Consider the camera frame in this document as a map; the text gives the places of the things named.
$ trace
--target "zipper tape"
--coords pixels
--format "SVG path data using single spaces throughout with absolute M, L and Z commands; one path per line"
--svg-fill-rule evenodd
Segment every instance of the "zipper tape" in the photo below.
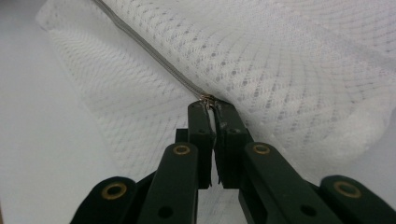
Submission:
M 201 88 L 197 87 L 191 81 L 189 81 L 180 71 L 178 71 L 165 57 L 161 55 L 154 47 L 150 45 L 141 35 L 139 35 L 134 29 L 131 28 L 125 21 L 123 21 L 116 13 L 104 3 L 102 0 L 93 0 L 93 2 L 99 6 L 107 16 L 119 27 L 124 33 L 130 36 L 136 41 L 155 61 L 157 61 L 163 68 L 166 69 L 177 81 L 179 81 L 185 88 L 191 91 L 197 98 L 204 100 L 207 96 L 211 96 L 204 92 Z

